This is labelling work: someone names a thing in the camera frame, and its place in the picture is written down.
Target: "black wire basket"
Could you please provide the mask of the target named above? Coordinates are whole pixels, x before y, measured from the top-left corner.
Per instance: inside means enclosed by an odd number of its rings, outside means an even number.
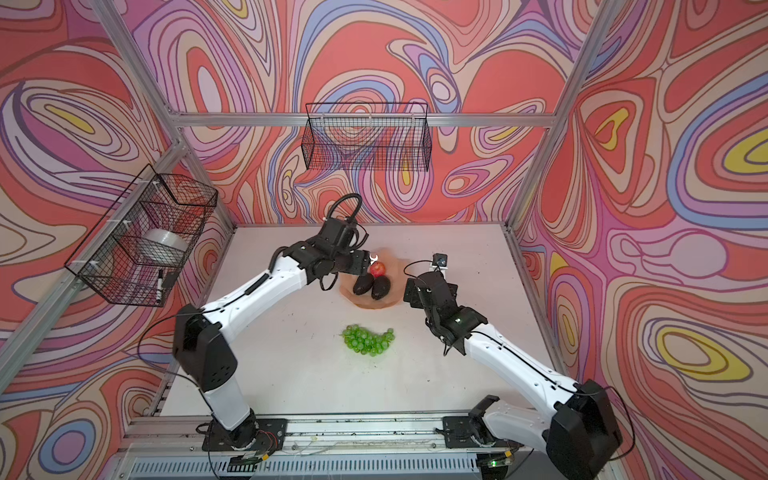
[[[117,225],[107,239],[73,267],[73,256],[97,225],[65,266],[109,303],[163,306],[214,211],[218,193],[185,175],[154,173],[149,181],[137,182],[140,176],[134,182],[146,185],[122,219],[108,220]]]
[[[428,112],[422,102],[306,104],[306,169],[428,171]]]

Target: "psychedelic wall pattern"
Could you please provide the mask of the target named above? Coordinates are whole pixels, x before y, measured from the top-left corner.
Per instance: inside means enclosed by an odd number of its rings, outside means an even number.
[[[168,141],[86,0],[4,3],[0,38],[4,342]],[[160,372],[131,356],[138,335],[200,298],[226,231],[209,220],[163,309],[112,306],[90,290],[77,296],[0,396],[0,478],[97,477],[160,383]],[[142,353],[167,363],[170,328],[153,329]]]
[[[321,98],[365,99],[363,90],[380,101],[422,99],[437,112],[487,113],[535,98],[553,111],[597,5],[150,0],[119,8],[176,111],[301,112]]]
[[[571,374],[627,402],[627,478],[768,472],[766,65],[765,2],[628,2],[516,219]]]
[[[425,101],[434,112],[541,113],[554,110],[596,9],[172,0],[129,4],[122,18],[177,111]],[[428,174],[306,172],[300,128],[196,127],[186,135],[240,223],[318,222],[351,191],[364,196],[365,221],[466,222],[506,220],[541,139],[534,130],[433,129]]]
[[[363,222],[503,221],[543,128],[461,127],[428,172],[307,170],[295,127],[188,127],[187,139],[236,223],[320,223],[360,193]]]

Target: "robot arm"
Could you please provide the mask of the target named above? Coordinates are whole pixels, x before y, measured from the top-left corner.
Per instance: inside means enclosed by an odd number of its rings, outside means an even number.
[[[404,300],[426,312],[429,330],[445,344],[487,366],[513,385],[535,412],[487,396],[469,414],[478,443],[511,439],[546,452],[569,480],[594,478],[621,444],[621,432],[605,389],[575,380],[541,364],[506,339],[476,310],[456,303],[458,286],[433,256],[431,271],[409,279]]]
[[[247,449],[253,443],[258,424],[234,377],[237,359],[230,343],[290,293],[315,280],[323,290],[329,290],[333,284],[325,288],[324,276],[360,275],[372,261],[370,253],[360,249],[368,235],[358,238],[355,215],[359,203],[352,216],[344,220],[331,217],[348,198],[360,201],[357,194],[341,197],[316,236],[279,248],[270,267],[240,288],[201,309],[186,305],[176,315],[174,358],[203,393],[213,412],[211,428],[224,431],[234,449]]]

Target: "green grapes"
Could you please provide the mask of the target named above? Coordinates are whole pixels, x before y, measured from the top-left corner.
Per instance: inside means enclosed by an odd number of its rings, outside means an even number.
[[[395,339],[395,330],[387,329],[384,333],[373,333],[360,325],[348,325],[342,331],[344,343],[354,352],[362,355],[377,356],[384,353]]]

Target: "apple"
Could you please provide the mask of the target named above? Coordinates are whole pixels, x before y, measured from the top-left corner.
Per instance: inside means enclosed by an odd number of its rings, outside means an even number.
[[[371,265],[371,268],[369,271],[371,275],[373,275],[373,277],[376,278],[386,273],[386,267],[384,266],[384,263],[373,262],[373,265]]]

